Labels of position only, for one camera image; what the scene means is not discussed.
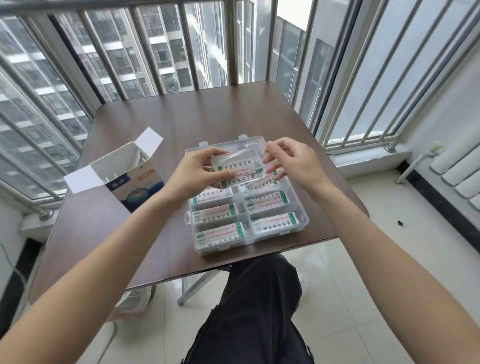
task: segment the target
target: black baseboard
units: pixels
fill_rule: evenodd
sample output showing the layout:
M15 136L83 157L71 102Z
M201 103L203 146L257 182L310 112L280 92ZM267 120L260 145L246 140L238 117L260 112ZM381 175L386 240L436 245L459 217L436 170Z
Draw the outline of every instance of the black baseboard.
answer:
M409 166L406 161L403 161L396 169L403 173ZM435 190L416 170L408 175L407 181L480 253L480 230L475 225Z
M32 239L27 239L24 248L18 258L16 268L28 281L32 273L33 266L38 257L42 244ZM24 293L24 285L22 279L17 273L12 272L8 281L5 292L0 300L0 339L6 334L13 317L17 311L18 305Z

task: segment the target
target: person's left hand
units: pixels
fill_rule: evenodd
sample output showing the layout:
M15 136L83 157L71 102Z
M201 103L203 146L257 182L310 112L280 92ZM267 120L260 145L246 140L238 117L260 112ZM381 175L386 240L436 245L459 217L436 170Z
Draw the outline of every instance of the person's left hand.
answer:
M197 196L207 186L215 182L228 181L235 178L234 170L212 172L210 157L229 153L214 146L190 152L180 161L162 191L172 194L181 201Z

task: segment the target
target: cardboard box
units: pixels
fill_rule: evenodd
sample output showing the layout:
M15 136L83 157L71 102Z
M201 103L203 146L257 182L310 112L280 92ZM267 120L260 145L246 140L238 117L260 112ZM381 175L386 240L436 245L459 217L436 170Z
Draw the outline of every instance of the cardboard box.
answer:
M74 194L104 185L133 212L164 186L150 161L162 140L147 128L134 142L66 175L65 182Z

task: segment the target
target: box flap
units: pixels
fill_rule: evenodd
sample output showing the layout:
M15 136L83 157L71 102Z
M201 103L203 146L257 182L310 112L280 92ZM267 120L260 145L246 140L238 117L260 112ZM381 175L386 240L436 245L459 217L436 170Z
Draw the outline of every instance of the box flap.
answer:
M145 131L135 140L135 144L150 158L156 151L163 138L155 133L155 131L148 127Z
M104 185L100 177L95 173L90 165L80 168L79 170L76 170L75 172L72 172L63 178L74 194L93 187Z

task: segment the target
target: hand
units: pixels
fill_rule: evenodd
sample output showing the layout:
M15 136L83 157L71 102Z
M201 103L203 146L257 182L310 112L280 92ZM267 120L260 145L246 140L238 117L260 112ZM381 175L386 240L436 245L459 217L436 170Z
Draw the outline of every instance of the hand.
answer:
M211 156L226 153L229 152L214 146L188 153L180 161L162 191L184 202L197 196L207 186L213 185L215 182L235 178L234 170L212 172L208 168Z
M315 151L304 143L284 137L274 142L268 142L265 148L266 156L263 163L274 162L267 169L272 173L278 168L276 179L288 175L310 195L316 194L316 188L332 183L325 174Z

